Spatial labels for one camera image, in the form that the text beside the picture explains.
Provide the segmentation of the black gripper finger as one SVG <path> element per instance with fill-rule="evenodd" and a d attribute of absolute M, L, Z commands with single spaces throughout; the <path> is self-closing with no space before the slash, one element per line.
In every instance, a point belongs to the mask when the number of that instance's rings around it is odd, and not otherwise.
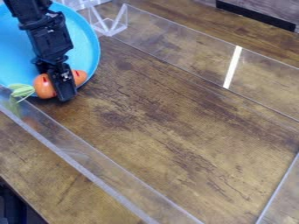
<path fill-rule="evenodd" d="M 78 93 L 70 65 L 67 63 L 51 65 L 49 75 L 59 100 L 70 101 Z"/>

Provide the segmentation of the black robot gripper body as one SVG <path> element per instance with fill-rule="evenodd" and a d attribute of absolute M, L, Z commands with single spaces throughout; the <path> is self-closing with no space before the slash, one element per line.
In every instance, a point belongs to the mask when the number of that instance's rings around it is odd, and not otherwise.
<path fill-rule="evenodd" d="M 42 72 L 67 72 L 67 52 L 74 48 L 62 11 L 51 10 L 53 0 L 5 0 L 19 29 L 26 31 L 35 53 L 35 62 Z"/>

